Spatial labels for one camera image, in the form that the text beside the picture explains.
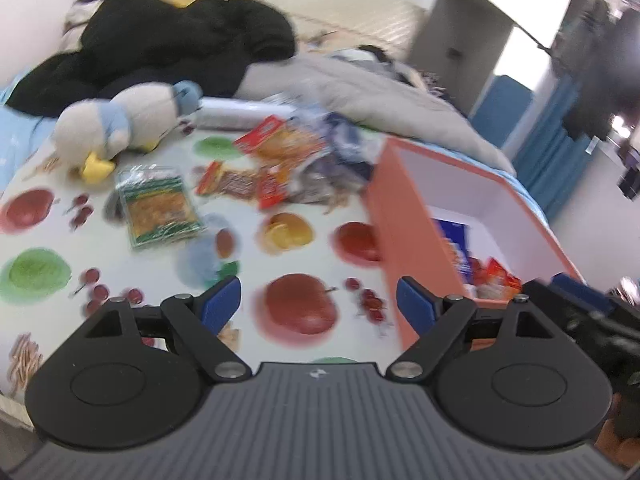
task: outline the bed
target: bed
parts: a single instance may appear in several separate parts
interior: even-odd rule
[[[191,0],[170,1],[182,5]],[[264,1],[289,16],[302,43],[322,32],[335,31],[325,48],[333,50],[361,43],[375,44],[399,59],[407,53],[423,15],[421,9],[402,0]],[[437,105],[442,107],[443,113],[456,114],[449,105]],[[143,295],[139,304],[159,304],[168,296],[182,292],[199,294],[206,288],[202,280],[185,276],[182,272],[190,258],[188,240],[140,251],[131,249],[126,228],[109,222],[103,216],[112,182],[88,192],[81,183],[68,178],[65,168],[46,168],[53,155],[52,144],[46,139],[52,123],[47,120],[41,124],[39,118],[30,120],[37,121],[30,127],[41,145],[24,165],[15,165],[17,172],[8,183],[0,203],[0,208],[6,210],[17,196],[33,189],[47,190],[51,198],[42,222],[18,232],[5,228],[0,233],[0,390],[18,402],[24,399],[28,378],[89,315],[86,308],[94,286],[106,286],[112,296],[127,295],[135,288]],[[184,138],[176,133],[151,154],[132,158],[130,162],[173,166],[190,186],[194,186],[193,169],[211,162],[211,156],[199,152],[197,144],[210,137],[228,140],[234,136],[237,134],[197,130]],[[386,134],[369,132],[367,136],[370,138],[369,158],[375,162],[385,144]],[[34,147],[26,148],[22,158],[28,158]],[[461,153],[445,152],[447,156],[479,164]],[[238,156],[229,164],[241,169],[251,166],[252,162],[245,156]],[[513,181],[517,188],[519,184],[508,171],[509,167],[507,163],[503,170],[492,171]],[[519,192],[527,197],[522,187]],[[78,197],[86,193],[85,202],[93,213],[85,224],[74,228],[70,225],[74,213],[68,210],[73,210]],[[530,200],[530,207],[536,210],[537,206]],[[255,241],[273,213],[262,214],[255,205],[231,198],[196,200],[196,208],[210,229],[217,232],[229,229],[236,237],[233,255],[228,255],[223,264],[235,264],[232,268],[242,281],[242,305],[221,338],[225,338],[228,345],[254,369],[265,360],[311,362],[325,359],[374,361],[384,369],[398,355],[401,344],[393,320],[384,326],[367,322],[366,317],[358,315],[357,298],[344,286],[345,280],[356,278],[389,304],[394,291],[387,290],[383,271],[379,267],[358,266],[341,259],[327,243],[333,232],[346,222],[367,222],[367,210],[356,196],[351,197],[348,206],[337,208],[331,214],[324,214],[324,207],[319,205],[291,204],[279,209],[277,212],[305,219],[314,233],[314,240],[277,256],[263,251]],[[539,210],[536,213],[544,222],[542,213]],[[57,285],[47,294],[16,291],[15,282],[10,279],[15,262],[22,254],[33,250],[41,251],[39,255],[47,260],[47,265],[55,266]],[[98,280],[74,294],[82,285],[88,269],[98,269]],[[328,288],[337,288],[332,295],[339,313],[338,321],[325,337],[313,342],[283,340],[270,332],[257,312],[256,298],[263,293],[266,284],[296,272],[311,274]],[[160,340],[150,344],[158,348],[163,345]]]

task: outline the blue snack package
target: blue snack package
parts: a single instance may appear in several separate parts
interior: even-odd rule
[[[449,241],[452,257],[454,258],[453,264],[460,273],[462,281],[470,285],[473,284],[469,251],[466,247],[466,225],[449,222],[448,220],[438,220],[438,224],[440,224],[445,238]]]

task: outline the metal screw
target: metal screw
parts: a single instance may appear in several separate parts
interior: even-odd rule
[[[569,322],[566,324],[566,329],[571,331],[571,330],[575,330],[579,326],[580,326],[580,321],[578,321],[577,319],[570,319]]]
[[[401,379],[414,379],[422,375],[422,367],[413,361],[400,361],[391,365],[391,373]]]
[[[638,383],[640,383],[640,372],[633,372],[626,384],[628,384],[629,386],[634,386]]]
[[[246,373],[246,368],[237,361],[225,361],[216,366],[216,375],[225,379],[237,379]]]

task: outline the white duck plush toy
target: white duck plush toy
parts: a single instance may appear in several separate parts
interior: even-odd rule
[[[200,107],[201,97],[191,81],[135,85],[110,101],[87,99],[67,107],[51,140],[62,162],[78,168],[86,183],[97,184],[115,169],[111,159],[118,153],[154,150],[180,117]]]

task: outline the fruit-patterned tablecloth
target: fruit-patterned tablecloth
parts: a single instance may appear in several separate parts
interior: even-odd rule
[[[377,362],[384,370],[399,354],[394,327],[367,319],[362,295],[350,290],[355,282],[345,284],[354,278],[388,303],[382,270],[345,261],[331,243],[341,225],[368,221],[357,196],[327,213],[326,205],[302,204],[259,212],[255,203],[193,194],[213,160],[224,160],[230,168],[254,166],[233,148],[236,137],[199,130],[187,137],[176,133],[153,153],[120,162],[121,168],[176,168],[207,225],[197,238],[136,250],[130,246],[126,224],[113,218],[113,179],[88,188],[68,168],[52,162],[52,145],[44,143],[0,201],[2,393],[23,400],[29,377],[104,298],[124,295],[134,304],[157,305],[181,292],[198,295],[228,274],[238,275],[242,282],[242,303],[220,337],[254,370],[263,361],[327,358]],[[310,301],[325,300],[318,294],[329,296],[335,322],[328,330],[314,336],[283,333],[265,314],[266,286],[293,273],[308,274],[324,285],[323,290],[310,288]],[[88,283],[74,294],[84,282]],[[163,346],[161,340],[147,343]]]

